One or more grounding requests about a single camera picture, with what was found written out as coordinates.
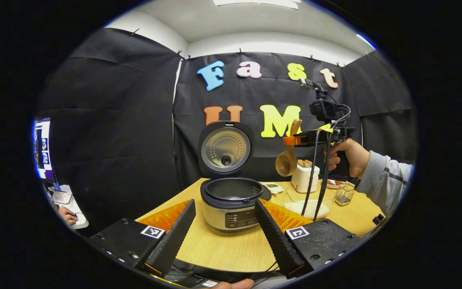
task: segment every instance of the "white wall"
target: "white wall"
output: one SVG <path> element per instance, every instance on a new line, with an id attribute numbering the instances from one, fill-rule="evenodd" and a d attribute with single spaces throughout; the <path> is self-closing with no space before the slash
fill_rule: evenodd
<path id="1" fill-rule="evenodd" d="M 189 43 L 188 52 L 191 57 L 217 53 L 238 52 L 270 52 L 285 53 L 327 61 L 348 64 L 362 55 L 347 48 L 302 35 L 270 32 L 248 32 L 220 35 Z"/>
<path id="2" fill-rule="evenodd" d="M 130 11 L 121 17 L 115 19 L 105 27 L 118 28 L 125 31 L 136 31 L 136 34 L 152 39 L 163 46 L 170 48 L 172 51 L 183 51 L 180 54 L 187 57 L 188 42 L 181 37 L 172 28 L 163 24 L 156 18 L 153 18 L 139 11 Z"/>

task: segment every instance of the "gray sleeve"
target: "gray sleeve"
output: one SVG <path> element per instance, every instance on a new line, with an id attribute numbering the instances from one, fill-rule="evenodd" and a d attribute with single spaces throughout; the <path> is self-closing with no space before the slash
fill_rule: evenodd
<path id="1" fill-rule="evenodd" d="M 370 160 L 355 190 L 365 193 L 386 216 L 391 216 L 409 185 L 412 171 L 412 165 L 370 151 Z"/>

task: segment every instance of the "monitor screen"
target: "monitor screen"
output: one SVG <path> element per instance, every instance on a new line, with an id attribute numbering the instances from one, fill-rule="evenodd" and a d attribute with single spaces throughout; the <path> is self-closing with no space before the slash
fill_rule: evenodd
<path id="1" fill-rule="evenodd" d="M 33 153 L 38 177 L 44 181 L 55 183 L 55 175 L 51 166 L 51 155 L 49 153 L 49 125 L 51 119 L 41 118 L 35 121 L 33 133 Z"/>

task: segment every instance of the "wooden spoon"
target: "wooden spoon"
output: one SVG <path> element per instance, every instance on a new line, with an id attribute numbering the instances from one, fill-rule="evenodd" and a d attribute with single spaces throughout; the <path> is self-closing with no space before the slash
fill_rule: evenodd
<path id="1" fill-rule="evenodd" d="M 290 136 L 297 133 L 302 119 L 295 119 L 290 128 Z M 294 146 L 287 146 L 286 150 L 279 154 L 276 159 L 276 170 L 280 176 L 290 176 L 297 170 L 297 158 L 295 157 Z"/>

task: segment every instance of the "blue letter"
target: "blue letter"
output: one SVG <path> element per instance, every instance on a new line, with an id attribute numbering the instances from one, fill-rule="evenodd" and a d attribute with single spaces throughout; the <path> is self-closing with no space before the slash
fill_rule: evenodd
<path id="1" fill-rule="evenodd" d="M 220 67 L 222 66 L 224 66 L 224 62 L 218 60 L 197 71 L 197 74 L 202 75 L 202 77 L 204 77 L 204 80 L 208 84 L 206 90 L 210 91 L 224 84 L 224 81 L 222 79 L 217 78 L 217 76 L 224 76 L 224 72 L 222 71 L 222 69 L 220 69 Z"/>

